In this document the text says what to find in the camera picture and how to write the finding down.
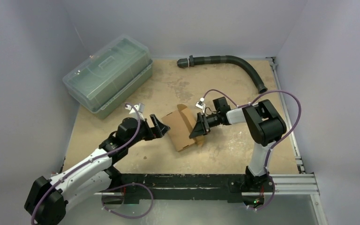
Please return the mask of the brown cardboard box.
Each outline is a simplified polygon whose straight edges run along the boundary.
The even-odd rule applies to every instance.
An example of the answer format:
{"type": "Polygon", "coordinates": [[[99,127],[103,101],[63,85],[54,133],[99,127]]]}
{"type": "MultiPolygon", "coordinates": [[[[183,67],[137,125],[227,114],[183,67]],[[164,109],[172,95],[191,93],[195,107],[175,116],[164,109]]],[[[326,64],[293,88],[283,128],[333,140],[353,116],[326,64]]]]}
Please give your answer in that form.
{"type": "Polygon", "coordinates": [[[196,118],[186,105],[178,104],[176,110],[162,117],[162,122],[170,127],[167,134],[177,152],[193,145],[203,146],[204,136],[189,138],[196,125],[196,118]]]}

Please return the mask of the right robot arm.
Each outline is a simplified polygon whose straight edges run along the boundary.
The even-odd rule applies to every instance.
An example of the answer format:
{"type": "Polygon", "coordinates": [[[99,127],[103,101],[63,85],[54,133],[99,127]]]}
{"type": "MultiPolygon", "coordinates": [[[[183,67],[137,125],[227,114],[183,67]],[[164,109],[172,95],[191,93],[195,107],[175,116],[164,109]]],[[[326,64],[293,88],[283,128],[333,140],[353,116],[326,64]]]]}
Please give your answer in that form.
{"type": "Polygon", "coordinates": [[[246,123],[254,141],[254,148],[240,188],[255,191],[268,180],[272,147],[286,133],[286,124],[269,100],[236,109],[231,109],[225,97],[214,99],[213,104],[215,111],[212,114],[197,114],[196,124],[189,138],[207,135],[212,127],[219,125],[246,123]]]}

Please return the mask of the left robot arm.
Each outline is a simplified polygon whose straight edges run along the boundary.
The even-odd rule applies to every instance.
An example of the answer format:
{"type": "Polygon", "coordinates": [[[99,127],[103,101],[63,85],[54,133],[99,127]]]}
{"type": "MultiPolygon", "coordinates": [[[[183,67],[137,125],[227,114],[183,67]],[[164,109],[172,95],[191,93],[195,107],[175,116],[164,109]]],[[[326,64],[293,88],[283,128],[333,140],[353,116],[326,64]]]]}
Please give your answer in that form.
{"type": "Polygon", "coordinates": [[[136,143],[162,138],[171,129],[154,114],[150,119],[152,127],[138,112],[126,117],[117,130],[81,162],[50,178],[40,176],[34,180],[24,205],[31,216],[31,224],[57,225],[67,211],[85,197],[103,190],[117,191],[121,179],[114,164],[136,143]]]}

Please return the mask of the clear plastic storage box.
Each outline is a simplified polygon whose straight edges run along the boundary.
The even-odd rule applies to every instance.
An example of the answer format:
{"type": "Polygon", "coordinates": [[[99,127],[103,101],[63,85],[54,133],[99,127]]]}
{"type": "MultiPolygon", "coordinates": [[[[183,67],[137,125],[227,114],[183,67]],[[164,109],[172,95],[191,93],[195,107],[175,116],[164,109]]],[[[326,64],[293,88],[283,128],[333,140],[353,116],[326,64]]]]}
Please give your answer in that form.
{"type": "Polygon", "coordinates": [[[103,120],[152,76],[147,46],[121,35],[63,77],[69,94],[103,120]]]}

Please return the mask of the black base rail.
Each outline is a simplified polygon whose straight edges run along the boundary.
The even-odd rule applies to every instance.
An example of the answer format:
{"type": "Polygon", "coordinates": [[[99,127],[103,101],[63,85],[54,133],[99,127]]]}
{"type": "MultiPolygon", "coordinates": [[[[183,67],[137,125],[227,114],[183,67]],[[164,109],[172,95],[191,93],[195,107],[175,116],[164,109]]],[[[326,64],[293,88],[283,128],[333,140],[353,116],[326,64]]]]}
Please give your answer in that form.
{"type": "Polygon", "coordinates": [[[207,200],[262,205],[273,191],[272,178],[246,174],[123,173],[104,188],[123,197],[125,204],[140,200],[207,200]]]}

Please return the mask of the aluminium frame profile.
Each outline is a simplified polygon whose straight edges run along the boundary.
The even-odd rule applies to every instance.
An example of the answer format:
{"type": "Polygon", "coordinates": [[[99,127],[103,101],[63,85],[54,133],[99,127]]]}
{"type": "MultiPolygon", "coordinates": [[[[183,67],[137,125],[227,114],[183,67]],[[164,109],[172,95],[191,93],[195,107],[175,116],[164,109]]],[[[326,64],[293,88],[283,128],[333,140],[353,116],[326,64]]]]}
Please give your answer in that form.
{"type": "MultiPolygon", "coordinates": [[[[264,197],[264,203],[262,205],[249,205],[246,203],[240,204],[250,210],[260,210],[271,203],[272,198],[276,195],[314,195],[319,192],[316,179],[312,174],[282,174],[273,175],[271,178],[274,182],[273,191],[268,194],[268,196],[264,197]]],[[[99,191],[94,194],[118,197],[114,192],[99,191]]]]}

